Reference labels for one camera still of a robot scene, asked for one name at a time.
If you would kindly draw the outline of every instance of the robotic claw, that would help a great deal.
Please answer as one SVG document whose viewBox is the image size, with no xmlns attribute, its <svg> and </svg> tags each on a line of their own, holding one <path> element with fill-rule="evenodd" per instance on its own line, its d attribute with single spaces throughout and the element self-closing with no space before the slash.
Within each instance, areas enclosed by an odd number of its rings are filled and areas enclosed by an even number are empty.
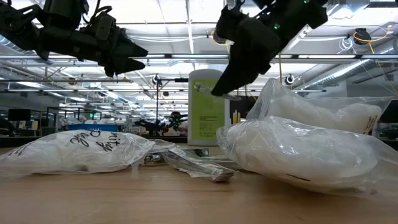
<svg viewBox="0 0 398 224">
<path fill-rule="evenodd" d="M 328 20 L 327 0 L 252 0 L 263 9 L 255 17 L 240 9 L 245 0 L 237 0 L 235 7 L 226 6 L 217 22 L 216 39 L 228 39 L 231 46 L 229 64 L 211 91 L 215 96 L 252 83 L 259 74 L 265 74 L 269 62 L 307 24 L 315 29 Z"/>
<path fill-rule="evenodd" d="M 145 57 L 148 51 L 128 39 L 126 30 L 108 14 L 112 7 L 100 8 L 100 0 L 80 30 L 76 29 L 88 13 L 87 0 L 46 0 L 43 9 L 33 5 L 17 10 L 11 4 L 0 1 L 0 34 L 23 50 L 34 50 L 44 60 L 50 52 L 92 60 L 104 66 L 109 77 L 145 68 L 129 57 Z M 33 24 L 34 19 L 43 28 Z"/>
<path fill-rule="evenodd" d="M 221 12 L 215 36 L 234 44 L 212 95 L 226 96 L 252 83 L 259 73 L 270 69 L 269 62 L 305 25 L 315 29 L 328 20 L 322 7 L 327 0 L 253 1 L 265 8 L 255 17 L 240 11 L 245 0 L 237 0 L 234 8 L 226 6 Z M 100 0 L 87 26 L 76 30 L 82 15 L 88 13 L 87 0 L 46 0 L 43 9 L 33 5 L 20 10 L 11 7 L 11 0 L 0 1 L 0 34 L 23 50 L 35 50 L 44 60 L 56 52 L 98 62 L 109 77 L 143 69 L 143 63 L 129 57 L 145 57 L 148 51 L 129 40 L 126 30 L 116 25 L 116 19 L 108 14 L 112 7 L 99 6 Z M 43 28 L 34 25 L 34 19 Z"/>
</svg>

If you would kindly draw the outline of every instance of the plastic bag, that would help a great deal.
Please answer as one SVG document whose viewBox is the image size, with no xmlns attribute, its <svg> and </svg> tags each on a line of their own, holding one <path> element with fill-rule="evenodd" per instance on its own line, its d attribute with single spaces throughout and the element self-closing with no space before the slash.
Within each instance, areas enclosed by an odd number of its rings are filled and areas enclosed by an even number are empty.
<svg viewBox="0 0 398 224">
<path fill-rule="evenodd" d="M 113 172 L 138 166 L 154 144 L 128 133 L 55 133 L 1 155 L 0 176 Z"/>
<path fill-rule="evenodd" d="M 306 99 L 270 79 L 247 119 L 278 116 L 328 129 L 368 134 L 392 97 Z"/>
<path fill-rule="evenodd" d="M 396 179 L 398 152 L 367 135 L 318 128 L 276 116 L 220 128 L 217 141 L 243 169 L 329 194 L 375 194 Z"/>
<path fill-rule="evenodd" d="M 214 162 L 206 161 L 189 151 L 184 151 L 179 147 L 162 152 L 164 159 L 175 169 L 186 172 L 193 178 L 207 178 L 215 182 L 227 182 L 234 175 L 234 171 L 218 165 Z"/>
</svg>

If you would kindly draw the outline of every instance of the table surface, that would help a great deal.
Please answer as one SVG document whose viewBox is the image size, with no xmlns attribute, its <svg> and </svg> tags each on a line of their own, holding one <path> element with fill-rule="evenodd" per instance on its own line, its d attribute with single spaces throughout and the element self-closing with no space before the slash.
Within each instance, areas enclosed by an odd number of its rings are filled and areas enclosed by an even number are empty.
<svg viewBox="0 0 398 224">
<path fill-rule="evenodd" d="M 307 192 L 257 174 L 230 183 L 170 166 L 0 180 L 0 223 L 397 223 L 390 200 Z"/>
</svg>

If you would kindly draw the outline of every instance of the computer screen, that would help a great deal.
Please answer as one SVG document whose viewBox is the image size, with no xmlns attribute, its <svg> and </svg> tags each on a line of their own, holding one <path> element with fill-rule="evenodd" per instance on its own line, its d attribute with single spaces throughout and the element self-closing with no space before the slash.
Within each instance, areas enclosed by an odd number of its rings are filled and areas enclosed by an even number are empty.
<svg viewBox="0 0 398 224">
<path fill-rule="evenodd" d="M 29 109 L 9 109 L 8 110 L 9 121 L 30 121 L 30 110 Z"/>
</svg>

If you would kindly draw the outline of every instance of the white bottle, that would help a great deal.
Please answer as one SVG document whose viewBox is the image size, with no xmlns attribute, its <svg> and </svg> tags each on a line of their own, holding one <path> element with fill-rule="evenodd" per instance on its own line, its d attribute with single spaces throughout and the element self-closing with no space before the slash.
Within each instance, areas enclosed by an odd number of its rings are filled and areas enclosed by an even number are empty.
<svg viewBox="0 0 398 224">
<path fill-rule="evenodd" d="M 189 74 L 190 146 L 217 146 L 217 129 L 229 123 L 229 101 L 210 93 L 222 74 L 214 69 L 195 70 Z"/>
</svg>

